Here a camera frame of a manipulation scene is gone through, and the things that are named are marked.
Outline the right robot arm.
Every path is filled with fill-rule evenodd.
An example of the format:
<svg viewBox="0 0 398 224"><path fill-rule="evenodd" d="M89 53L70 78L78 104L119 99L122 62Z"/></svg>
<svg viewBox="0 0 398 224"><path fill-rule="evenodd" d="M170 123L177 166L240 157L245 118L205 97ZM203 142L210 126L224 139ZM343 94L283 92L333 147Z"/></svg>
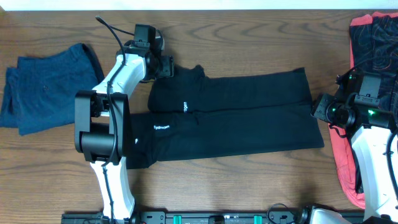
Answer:
<svg viewBox="0 0 398 224"><path fill-rule="evenodd" d="M379 107L382 77L351 69L338 76L334 95L318 96L311 115L328 123L356 155L365 196L364 223L397 223L397 125Z"/></svg>

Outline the black t-shirt with white logo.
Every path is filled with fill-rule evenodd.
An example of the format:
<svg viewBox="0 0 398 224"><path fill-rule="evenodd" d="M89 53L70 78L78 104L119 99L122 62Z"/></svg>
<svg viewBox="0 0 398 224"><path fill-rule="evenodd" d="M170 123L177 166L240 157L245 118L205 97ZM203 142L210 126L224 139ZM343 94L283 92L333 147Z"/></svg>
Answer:
<svg viewBox="0 0 398 224"><path fill-rule="evenodd" d="M324 145L303 68L210 78L201 66L177 67L173 77L154 82L147 106L131 116L128 169Z"/></svg>

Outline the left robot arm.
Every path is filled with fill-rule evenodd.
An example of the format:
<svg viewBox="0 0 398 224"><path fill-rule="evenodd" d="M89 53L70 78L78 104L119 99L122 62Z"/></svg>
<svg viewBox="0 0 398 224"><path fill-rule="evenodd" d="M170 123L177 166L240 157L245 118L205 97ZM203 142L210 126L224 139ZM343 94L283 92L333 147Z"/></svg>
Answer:
<svg viewBox="0 0 398 224"><path fill-rule="evenodd" d="M138 24L132 36L120 43L104 80L75 96L75 148L97 176L103 211L97 217L63 217L63 223L140 223L127 177L126 156L135 142L129 98L139 83L173 77L174 58L163 55L164 38L155 27Z"/></svg>

